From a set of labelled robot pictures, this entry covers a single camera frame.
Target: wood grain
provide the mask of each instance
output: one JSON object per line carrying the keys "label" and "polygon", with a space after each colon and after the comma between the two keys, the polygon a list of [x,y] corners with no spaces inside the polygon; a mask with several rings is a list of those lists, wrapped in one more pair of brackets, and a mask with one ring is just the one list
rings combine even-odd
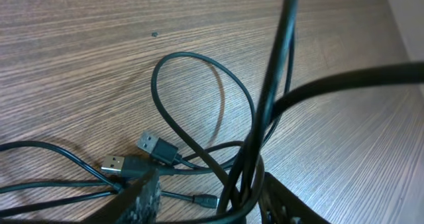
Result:
{"label": "wood grain", "polygon": [[[299,0],[293,87],[407,56],[386,0]],[[99,167],[107,154],[142,154],[151,130],[191,150],[165,124],[150,95],[154,65],[192,51],[224,64],[258,100],[282,0],[0,0],[0,142],[43,140]],[[250,128],[241,90],[222,72],[175,59],[159,93],[204,147],[240,140]],[[267,171],[332,223],[422,223],[424,100],[417,86],[339,92],[290,109],[262,151]],[[214,157],[224,161],[230,149]],[[57,154],[0,154],[0,185],[90,180]],[[161,178],[164,190],[219,194],[213,175]],[[2,194],[0,209],[104,188]],[[18,217],[81,220],[110,198]],[[212,215],[163,198],[159,220]],[[259,213],[248,216],[259,223]]]}

